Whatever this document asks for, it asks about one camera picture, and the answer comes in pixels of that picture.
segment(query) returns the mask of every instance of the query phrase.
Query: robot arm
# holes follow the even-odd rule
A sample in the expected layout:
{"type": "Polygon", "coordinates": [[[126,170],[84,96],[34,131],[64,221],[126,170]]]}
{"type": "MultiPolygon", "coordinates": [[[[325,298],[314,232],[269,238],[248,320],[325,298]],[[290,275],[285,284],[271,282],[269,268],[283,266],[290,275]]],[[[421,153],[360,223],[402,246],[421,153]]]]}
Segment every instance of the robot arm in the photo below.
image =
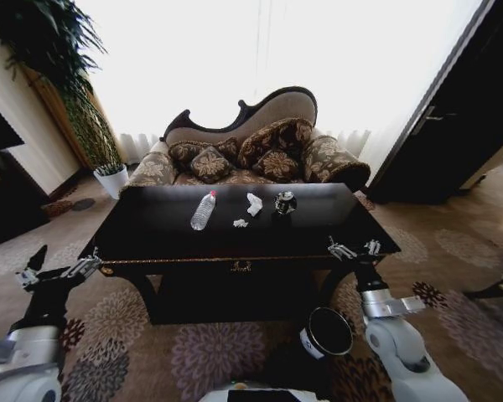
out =
{"type": "Polygon", "coordinates": [[[331,238],[329,252],[348,260],[361,295],[366,341],[380,357],[392,380],[397,402],[468,401],[462,390],[439,370],[425,348],[423,337],[403,315],[420,312],[425,306],[418,297],[396,299],[376,272],[380,243],[372,240],[360,255],[331,238]]]}
{"type": "Polygon", "coordinates": [[[24,317],[0,340],[0,400],[4,402],[59,401],[58,374],[63,364],[59,336],[65,327],[65,303],[70,291],[101,264],[93,256],[75,266],[40,272],[46,246],[17,273],[32,300],[24,317]]]}

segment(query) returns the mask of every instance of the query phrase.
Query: sofa backrest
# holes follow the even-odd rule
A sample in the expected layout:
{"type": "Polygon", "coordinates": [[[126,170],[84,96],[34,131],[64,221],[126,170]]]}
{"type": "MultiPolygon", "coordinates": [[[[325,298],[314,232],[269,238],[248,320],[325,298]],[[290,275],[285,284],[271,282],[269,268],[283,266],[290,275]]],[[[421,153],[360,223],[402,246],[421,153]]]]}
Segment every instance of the sofa backrest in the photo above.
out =
{"type": "Polygon", "coordinates": [[[187,109],[169,124],[161,141],[172,145],[179,141],[201,141],[216,143],[229,137],[236,137],[239,146],[251,134],[275,121],[288,117],[301,117],[315,124],[317,101],[311,91],[291,86],[271,93],[257,105],[249,106],[239,100],[241,108],[235,121],[225,128],[205,128],[190,120],[187,109]]]}

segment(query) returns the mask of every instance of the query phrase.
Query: door frame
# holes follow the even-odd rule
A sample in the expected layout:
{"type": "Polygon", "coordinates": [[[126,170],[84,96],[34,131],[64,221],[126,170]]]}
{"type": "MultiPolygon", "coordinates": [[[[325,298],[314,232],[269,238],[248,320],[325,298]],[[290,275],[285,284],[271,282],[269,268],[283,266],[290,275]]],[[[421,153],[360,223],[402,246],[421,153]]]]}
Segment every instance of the door frame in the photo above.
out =
{"type": "Polygon", "coordinates": [[[474,37],[475,32],[482,24],[486,15],[492,9],[496,1],[498,0],[482,0],[477,10],[475,10],[473,17],[466,25],[463,33],[459,37],[459,40],[451,50],[451,53],[443,63],[441,69],[436,74],[436,77],[434,78],[431,85],[428,87],[427,92],[425,92],[425,95],[417,105],[415,111],[412,113],[412,116],[408,120],[408,123],[402,129],[401,134],[395,141],[395,145],[393,145],[393,148],[390,150],[384,163],[378,169],[378,172],[372,179],[369,186],[367,186],[366,193],[368,194],[372,193],[373,189],[376,188],[378,183],[381,181],[386,170],[392,164],[393,159],[400,151],[404,142],[408,139],[409,136],[417,135],[417,133],[423,127],[425,120],[428,117],[431,117],[430,115],[432,115],[434,109],[434,107],[430,104],[432,99],[438,93],[438,90],[442,86],[442,83],[449,75],[449,72],[456,65],[460,55],[464,52],[465,48],[468,46],[468,43],[474,37]]]}

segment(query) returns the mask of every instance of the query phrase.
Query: floral carpet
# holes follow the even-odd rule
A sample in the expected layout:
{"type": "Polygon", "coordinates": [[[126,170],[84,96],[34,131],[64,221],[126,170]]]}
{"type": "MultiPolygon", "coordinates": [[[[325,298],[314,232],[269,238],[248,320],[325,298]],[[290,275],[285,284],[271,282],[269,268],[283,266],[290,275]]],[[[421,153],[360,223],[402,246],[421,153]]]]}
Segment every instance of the floral carpet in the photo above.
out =
{"type": "MultiPolygon", "coordinates": [[[[13,273],[43,244],[49,245],[45,269],[74,262],[115,203],[93,179],[80,183],[68,199],[85,197],[96,201],[93,207],[69,210],[0,245],[0,337],[29,302],[13,273]]],[[[395,296],[424,300],[428,308],[407,319],[442,372],[472,401],[503,401],[503,299],[471,302],[462,294],[503,274],[503,167],[470,194],[442,205],[374,205],[358,198],[402,249],[386,258],[379,272],[395,296]]],[[[163,278],[151,279],[163,286],[163,278]]],[[[190,302],[201,300],[191,295],[190,302]]],[[[392,400],[389,378],[364,341],[359,305],[349,276],[332,307],[349,321],[354,347],[342,358],[311,362],[298,355],[294,323],[154,327],[127,282],[96,273],[70,295],[61,337],[67,352],[63,400],[196,401],[231,379],[296,385],[332,401],[392,400]]]]}

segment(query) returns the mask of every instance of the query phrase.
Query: hanging plant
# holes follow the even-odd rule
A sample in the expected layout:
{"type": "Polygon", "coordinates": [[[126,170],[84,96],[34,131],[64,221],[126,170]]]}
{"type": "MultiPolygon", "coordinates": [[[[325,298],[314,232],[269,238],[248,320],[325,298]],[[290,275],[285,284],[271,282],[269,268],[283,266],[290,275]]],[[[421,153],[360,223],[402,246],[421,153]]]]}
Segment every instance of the hanging plant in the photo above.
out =
{"type": "Polygon", "coordinates": [[[11,55],[5,67],[20,64],[52,84],[65,103],[79,143],[100,175],[122,169],[106,119],[91,103],[87,71],[96,62],[86,49],[106,52],[91,18],[71,0],[0,0],[0,44],[11,55]]]}

